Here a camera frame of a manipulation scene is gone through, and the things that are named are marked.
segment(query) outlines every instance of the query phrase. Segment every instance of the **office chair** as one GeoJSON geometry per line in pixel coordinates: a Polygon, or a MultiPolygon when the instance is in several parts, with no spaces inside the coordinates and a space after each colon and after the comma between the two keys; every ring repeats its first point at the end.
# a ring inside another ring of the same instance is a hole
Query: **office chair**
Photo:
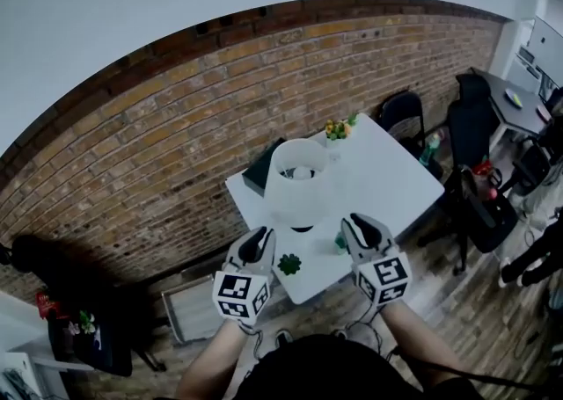
{"type": "Polygon", "coordinates": [[[556,109],[557,106],[559,106],[561,100],[563,100],[563,89],[562,88],[554,89],[552,95],[545,102],[545,109],[547,109],[549,114],[551,114],[552,111],[556,109]]]}
{"type": "Polygon", "coordinates": [[[552,121],[547,126],[542,135],[538,138],[528,136],[518,142],[518,146],[523,148],[525,142],[532,141],[545,149],[549,155],[549,164],[557,165],[563,161],[563,115],[552,115],[552,121]]]}
{"type": "Polygon", "coordinates": [[[515,167],[512,176],[501,186],[498,193],[505,193],[514,187],[521,197],[529,195],[545,180],[552,168],[544,151],[536,142],[532,142],[523,156],[512,164],[515,167]]]}
{"type": "MultiPolygon", "coordinates": [[[[404,137],[398,140],[411,155],[419,159],[425,147],[425,131],[424,131],[424,118],[422,115],[422,102],[420,97],[409,90],[401,91],[388,97],[377,108],[375,114],[376,123],[389,132],[395,125],[407,119],[418,119],[420,129],[414,136],[404,137]]],[[[428,171],[440,179],[443,174],[443,169],[439,163],[430,159],[428,163],[428,171]]]]}
{"type": "Polygon", "coordinates": [[[464,73],[456,75],[459,83],[459,100],[465,104],[473,104],[475,102],[486,103],[486,116],[489,123],[487,132],[492,135],[496,128],[501,124],[498,117],[494,113],[489,98],[491,97],[491,88],[489,83],[481,75],[475,73],[464,73]]]}
{"type": "Polygon", "coordinates": [[[442,237],[457,235],[461,266],[454,268],[454,274],[465,270],[468,237],[479,251],[488,253],[506,239],[518,222],[516,211],[504,196],[483,201],[476,195],[471,167],[489,157],[487,107],[485,102],[471,104],[458,100],[448,108],[454,170],[438,203],[450,216],[450,221],[418,241],[419,247],[425,247],[442,237]]]}

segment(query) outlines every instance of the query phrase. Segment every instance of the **black box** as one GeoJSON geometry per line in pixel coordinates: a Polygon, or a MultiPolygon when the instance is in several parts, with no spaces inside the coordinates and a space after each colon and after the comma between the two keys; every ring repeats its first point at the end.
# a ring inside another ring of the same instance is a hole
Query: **black box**
{"type": "Polygon", "coordinates": [[[285,142],[282,137],[274,145],[260,155],[258,160],[243,172],[245,184],[255,191],[260,197],[264,197],[266,189],[267,173],[270,170],[270,161],[274,150],[285,142]]]}

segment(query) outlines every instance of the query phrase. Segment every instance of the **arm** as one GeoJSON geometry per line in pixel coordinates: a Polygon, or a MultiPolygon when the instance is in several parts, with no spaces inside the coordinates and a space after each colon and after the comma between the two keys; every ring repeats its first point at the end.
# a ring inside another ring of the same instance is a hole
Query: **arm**
{"type": "MultiPolygon", "coordinates": [[[[459,358],[451,348],[403,301],[387,304],[381,315],[391,334],[397,340],[398,346],[407,356],[464,370],[459,358]]],[[[419,364],[409,364],[409,367],[425,389],[457,377],[457,375],[429,369],[419,364]]]]}
{"type": "Polygon", "coordinates": [[[176,389],[180,400],[223,398],[248,336],[232,320],[226,320],[209,345],[192,362],[176,389]]]}

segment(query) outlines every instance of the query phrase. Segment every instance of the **red object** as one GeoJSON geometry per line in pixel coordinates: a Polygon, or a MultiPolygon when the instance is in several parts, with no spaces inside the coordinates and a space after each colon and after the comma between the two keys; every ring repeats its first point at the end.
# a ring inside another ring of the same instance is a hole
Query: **red object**
{"type": "Polygon", "coordinates": [[[62,312],[62,306],[60,302],[52,302],[49,295],[45,292],[38,292],[35,294],[35,303],[37,303],[37,308],[39,310],[39,316],[42,319],[47,318],[49,311],[53,309],[56,313],[57,319],[68,319],[70,316],[62,312]]]}
{"type": "Polygon", "coordinates": [[[485,176],[493,169],[493,165],[491,164],[491,160],[487,159],[484,163],[478,164],[472,168],[472,172],[475,175],[485,176]]]}

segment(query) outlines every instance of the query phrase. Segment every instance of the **chair backrest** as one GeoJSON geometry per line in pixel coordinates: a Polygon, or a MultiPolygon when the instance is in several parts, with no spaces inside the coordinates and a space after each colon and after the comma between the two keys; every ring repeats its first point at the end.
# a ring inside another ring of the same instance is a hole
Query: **chair backrest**
{"type": "Polygon", "coordinates": [[[548,112],[553,111],[553,109],[559,105],[561,100],[563,100],[563,89],[557,88],[552,92],[549,100],[545,102],[545,109],[547,109],[548,112]]]}
{"type": "Polygon", "coordinates": [[[519,160],[519,164],[515,164],[516,172],[518,172],[519,166],[523,166],[532,176],[532,179],[535,180],[535,182],[532,183],[526,177],[521,177],[521,189],[519,190],[521,195],[528,195],[536,189],[536,187],[545,180],[549,170],[551,169],[547,156],[536,143],[532,144],[531,147],[524,152],[523,156],[519,160]]]}
{"type": "Polygon", "coordinates": [[[420,120],[420,131],[417,139],[424,140],[424,119],[422,102],[412,91],[401,91],[388,97],[377,109],[376,122],[385,131],[389,131],[403,120],[416,118],[420,120]]]}
{"type": "Polygon", "coordinates": [[[451,154],[454,166],[470,168],[489,157],[489,123],[486,102],[453,102],[448,108],[451,154]]]}
{"type": "Polygon", "coordinates": [[[459,83],[459,99],[464,103],[485,100],[487,103],[491,96],[489,83],[481,75],[464,73],[456,75],[459,83]]]}
{"type": "Polygon", "coordinates": [[[563,116],[553,115],[552,123],[539,136],[537,143],[550,154],[550,164],[558,164],[563,158],[563,116]]]}

